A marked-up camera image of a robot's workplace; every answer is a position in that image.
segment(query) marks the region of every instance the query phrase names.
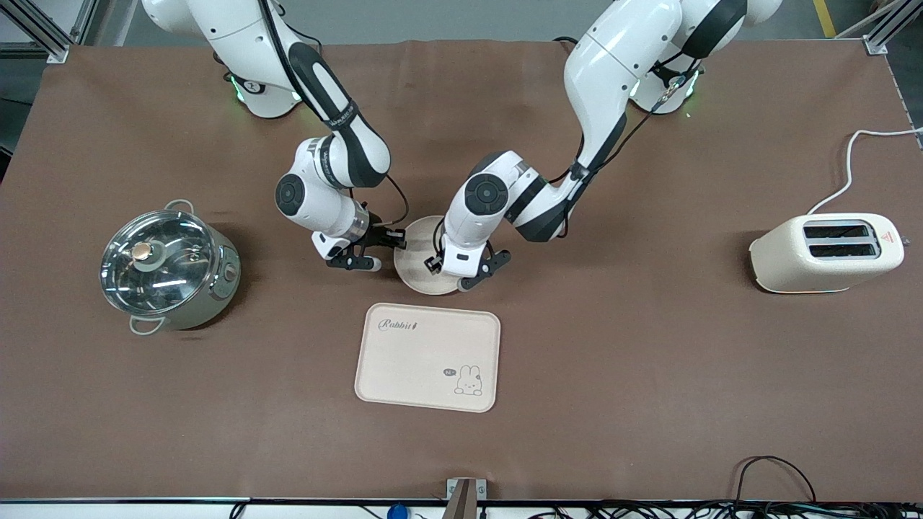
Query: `white tray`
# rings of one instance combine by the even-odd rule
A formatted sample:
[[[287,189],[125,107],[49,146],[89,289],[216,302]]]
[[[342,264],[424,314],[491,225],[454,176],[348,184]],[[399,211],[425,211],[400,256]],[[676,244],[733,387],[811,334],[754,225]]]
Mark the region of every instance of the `white tray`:
[[[492,313],[378,303],[366,313],[355,394],[366,402],[484,413],[497,399]]]

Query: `lid knob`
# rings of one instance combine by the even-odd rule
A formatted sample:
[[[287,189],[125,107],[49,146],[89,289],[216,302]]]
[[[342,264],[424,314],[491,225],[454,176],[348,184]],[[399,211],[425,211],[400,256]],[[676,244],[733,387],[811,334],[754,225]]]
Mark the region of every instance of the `lid knob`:
[[[131,257],[135,261],[144,261],[150,258],[154,248],[148,242],[141,242],[131,248]]]

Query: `pot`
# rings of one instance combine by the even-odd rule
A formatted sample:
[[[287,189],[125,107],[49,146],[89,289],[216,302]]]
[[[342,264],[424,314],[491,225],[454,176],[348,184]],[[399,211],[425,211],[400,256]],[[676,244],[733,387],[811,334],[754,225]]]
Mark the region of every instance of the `pot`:
[[[189,211],[175,208],[181,205]],[[102,254],[100,281],[106,300],[131,316],[128,328],[152,335],[193,328],[221,313],[240,283],[240,259],[231,241],[180,199],[113,236]]]

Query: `round black joint cap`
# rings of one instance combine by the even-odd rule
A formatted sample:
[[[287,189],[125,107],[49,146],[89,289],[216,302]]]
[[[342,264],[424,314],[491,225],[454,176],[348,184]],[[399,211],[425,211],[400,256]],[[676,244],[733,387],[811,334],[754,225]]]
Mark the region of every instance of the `round black joint cap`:
[[[508,199],[507,187],[496,175],[481,173],[469,178],[465,184],[464,205],[478,216],[503,211]]]
[[[285,216],[295,216],[305,201],[305,183],[298,175],[288,174],[276,185],[276,206]]]

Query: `robotic arm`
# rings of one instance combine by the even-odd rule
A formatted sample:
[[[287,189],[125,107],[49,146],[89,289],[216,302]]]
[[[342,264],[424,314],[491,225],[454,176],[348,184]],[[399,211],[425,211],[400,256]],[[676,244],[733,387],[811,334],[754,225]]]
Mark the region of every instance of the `robotic arm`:
[[[209,41],[231,70],[247,108],[261,117],[286,114],[304,100],[330,129],[307,139],[276,186],[279,210],[314,231],[312,241],[331,267],[376,271],[366,247],[403,247],[403,231],[388,229],[344,191],[375,187],[390,169],[384,140],[367,123],[320,54],[282,21],[270,0],[142,0],[150,18],[170,32]],[[362,253],[353,254],[355,245]]]
[[[765,19],[781,0],[752,2],[774,5],[760,9]],[[629,98],[647,81],[652,85],[645,92],[651,96],[648,111],[657,112],[672,102],[675,91],[687,85],[691,89],[695,60],[729,42],[747,10],[747,0],[614,2],[582,36],[564,67],[564,85],[583,143],[563,182],[552,185],[515,151],[487,155],[455,194],[437,255],[427,268],[461,276],[459,288],[470,290],[509,261],[505,250],[483,258],[488,238],[504,218],[532,242],[566,232],[575,204],[611,160],[625,129]],[[673,48],[689,52],[687,68],[662,78],[666,68],[660,60],[675,54]]]

